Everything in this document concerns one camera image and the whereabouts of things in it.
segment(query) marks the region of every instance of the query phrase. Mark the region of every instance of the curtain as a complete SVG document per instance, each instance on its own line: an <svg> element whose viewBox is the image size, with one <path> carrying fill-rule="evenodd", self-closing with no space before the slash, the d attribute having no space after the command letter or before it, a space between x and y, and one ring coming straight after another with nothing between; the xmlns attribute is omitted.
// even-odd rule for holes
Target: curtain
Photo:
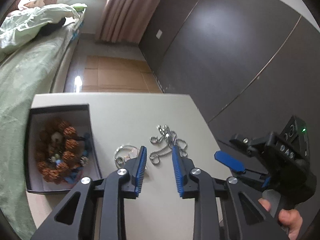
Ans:
<svg viewBox="0 0 320 240"><path fill-rule="evenodd" d="M107 0L95 39L139 43L160 0Z"/></svg>

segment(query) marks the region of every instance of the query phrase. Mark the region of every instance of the black box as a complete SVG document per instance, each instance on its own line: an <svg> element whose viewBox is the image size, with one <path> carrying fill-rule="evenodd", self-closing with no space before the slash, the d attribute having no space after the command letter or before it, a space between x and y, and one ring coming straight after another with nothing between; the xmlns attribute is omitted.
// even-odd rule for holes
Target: black box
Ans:
<svg viewBox="0 0 320 240"><path fill-rule="evenodd" d="M78 136L83 136L84 133L90 134L89 141L92 150L88 155L89 163L83 167L81 177L90 177L92 180L102 179L93 144L89 105L32 108L29 112L24 145L24 173L27 191L30 193L42 195L62 194L73 187L72 184L61 183L56 185L53 182L44 181L42 174L36 167L36 160L34 159L35 143L39 140L39 132L44 129L46 121L54 117L60 117L70 122L77 130Z"/></svg>

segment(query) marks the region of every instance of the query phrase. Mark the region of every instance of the human hand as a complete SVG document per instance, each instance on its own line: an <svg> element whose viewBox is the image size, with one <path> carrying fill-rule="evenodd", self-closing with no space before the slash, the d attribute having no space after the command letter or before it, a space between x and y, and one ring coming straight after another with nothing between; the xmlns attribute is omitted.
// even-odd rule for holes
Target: human hand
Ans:
<svg viewBox="0 0 320 240"><path fill-rule="evenodd" d="M259 203L269 212L271 209L271 204L268 200L263 198L258 200ZM284 210L279 212L279 221L284 226L289 227L288 237L290 240L296 240L302 226L302 217L296 209Z"/></svg>

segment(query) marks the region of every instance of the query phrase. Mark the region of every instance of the metal pivot cap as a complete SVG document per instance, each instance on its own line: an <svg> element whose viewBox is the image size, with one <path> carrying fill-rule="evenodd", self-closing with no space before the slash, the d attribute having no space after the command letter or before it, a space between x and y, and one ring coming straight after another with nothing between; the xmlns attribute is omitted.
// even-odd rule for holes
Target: metal pivot cap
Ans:
<svg viewBox="0 0 320 240"><path fill-rule="evenodd" d="M198 175L198 174L201 173L201 169L193 168L193 169L191 170L191 173L194 174L194 175Z"/></svg>
<svg viewBox="0 0 320 240"><path fill-rule="evenodd" d="M126 170L126 169L119 169L119 170L117 171L117 173L118 173L120 176L122 176L122 175L124 175L124 174L127 174L127 170Z"/></svg>
<svg viewBox="0 0 320 240"><path fill-rule="evenodd" d="M228 182L231 184L237 184L238 179L235 177L230 177L230 178L228 178Z"/></svg>
<svg viewBox="0 0 320 240"><path fill-rule="evenodd" d="M83 177L81 179L81 183L82 184L88 184L91 181L91 179L89 177Z"/></svg>

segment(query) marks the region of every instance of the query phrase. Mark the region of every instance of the green blanket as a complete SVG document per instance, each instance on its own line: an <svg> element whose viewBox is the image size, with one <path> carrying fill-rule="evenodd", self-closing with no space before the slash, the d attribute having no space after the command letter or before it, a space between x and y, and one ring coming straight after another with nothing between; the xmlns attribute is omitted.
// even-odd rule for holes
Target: green blanket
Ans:
<svg viewBox="0 0 320 240"><path fill-rule="evenodd" d="M0 66L0 208L23 240L30 239L36 229L23 173L28 112L35 94L50 91L66 48L82 22L83 14L71 11L74 19L67 18L61 29L21 46Z"/></svg>
<svg viewBox="0 0 320 240"><path fill-rule="evenodd" d="M62 3L26 9L7 17L0 27L0 62L31 41L41 27L58 23L63 17L80 19L72 6Z"/></svg>

